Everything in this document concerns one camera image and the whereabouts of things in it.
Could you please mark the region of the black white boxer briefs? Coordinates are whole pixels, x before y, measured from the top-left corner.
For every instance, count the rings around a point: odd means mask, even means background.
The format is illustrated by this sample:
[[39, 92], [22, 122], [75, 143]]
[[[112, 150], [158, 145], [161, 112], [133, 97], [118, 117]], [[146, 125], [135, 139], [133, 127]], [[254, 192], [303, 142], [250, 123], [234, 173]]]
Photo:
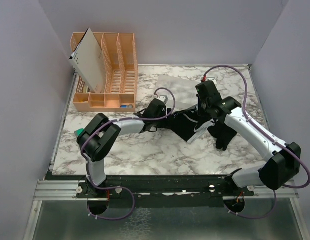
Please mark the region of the black white boxer briefs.
[[173, 112], [167, 118], [160, 120], [157, 128], [171, 130], [186, 143], [191, 144], [214, 125], [213, 120], [200, 117], [197, 107], [193, 106], [186, 110]]

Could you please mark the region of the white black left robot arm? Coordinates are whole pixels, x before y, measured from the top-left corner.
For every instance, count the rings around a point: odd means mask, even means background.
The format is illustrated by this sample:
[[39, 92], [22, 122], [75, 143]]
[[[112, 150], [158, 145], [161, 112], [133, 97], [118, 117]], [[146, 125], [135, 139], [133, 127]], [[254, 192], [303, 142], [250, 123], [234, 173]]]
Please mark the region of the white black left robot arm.
[[122, 135], [140, 134], [156, 128], [166, 119], [170, 110], [166, 108], [167, 97], [161, 95], [151, 101], [144, 110], [130, 117], [113, 120], [104, 114], [97, 114], [77, 137], [80, 151], [88, 156], [86, 160], [86, 178], [90, 182], [88, 191], [94, 197], [105, 193], [106, 174], [104, 159], [110, 152], [116, 139]]

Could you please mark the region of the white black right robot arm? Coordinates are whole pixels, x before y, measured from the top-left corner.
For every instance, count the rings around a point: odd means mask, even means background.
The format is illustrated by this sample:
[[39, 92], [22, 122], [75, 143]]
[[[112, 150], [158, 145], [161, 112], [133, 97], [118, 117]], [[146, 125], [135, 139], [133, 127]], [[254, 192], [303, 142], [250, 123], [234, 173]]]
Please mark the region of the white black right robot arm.
[[275, 191], [299, 172], [300, 164], [291, 155], [300, 156], [301, 149], [296, 143], [286, 144], [251, 117], [245, 117], [241, 104], [232, 97], [222, 98], [212, 81], [199, 83], [195, 88], [198, 113], [233, 129], [265, 161], [262, 166], [233, 172], [224, 183], [227, 194], [235, 196], [247, 186], [266, 186]]

